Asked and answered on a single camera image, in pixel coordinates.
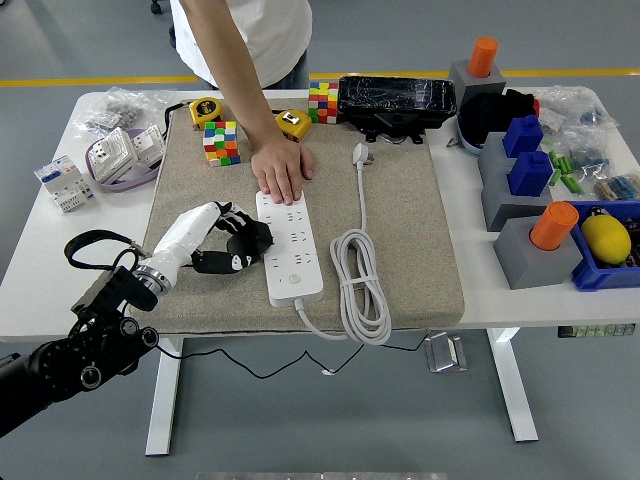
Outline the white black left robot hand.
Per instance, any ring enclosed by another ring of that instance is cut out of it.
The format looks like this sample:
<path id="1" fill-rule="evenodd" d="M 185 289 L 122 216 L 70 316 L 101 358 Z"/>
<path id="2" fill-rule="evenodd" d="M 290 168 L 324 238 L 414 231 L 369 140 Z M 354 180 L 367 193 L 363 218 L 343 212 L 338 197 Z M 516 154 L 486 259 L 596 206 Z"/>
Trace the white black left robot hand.
<path id="1" fill-rule="evenodd" d="M 210 202 L 181 214 L 155 247 L 150 258 L 134 275 L 153 293 L 164 295 L 176 286 L 184 266 L 203 274 L 234 274 L 257 261 L 249 253 L 202 251 L 201 244 L 212 229 L 239 235 L 254 224 L 251 217 L 232 202 Z"/>

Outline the person's right hand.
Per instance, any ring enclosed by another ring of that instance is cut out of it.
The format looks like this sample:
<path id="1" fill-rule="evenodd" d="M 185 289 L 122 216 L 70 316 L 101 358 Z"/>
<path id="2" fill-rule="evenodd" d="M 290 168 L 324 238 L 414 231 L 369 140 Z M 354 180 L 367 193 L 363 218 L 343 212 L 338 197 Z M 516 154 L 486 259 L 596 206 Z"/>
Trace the person's right hand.
<path id="1" fill-rule="evenodd" d="M 276 204 L 292 205 L 301 198 L 303 180 L 311 180 L 316 159 L 300 143 L 282 134 L 251 139 L 251 167 L 262 193 L 269 194 Z"/>

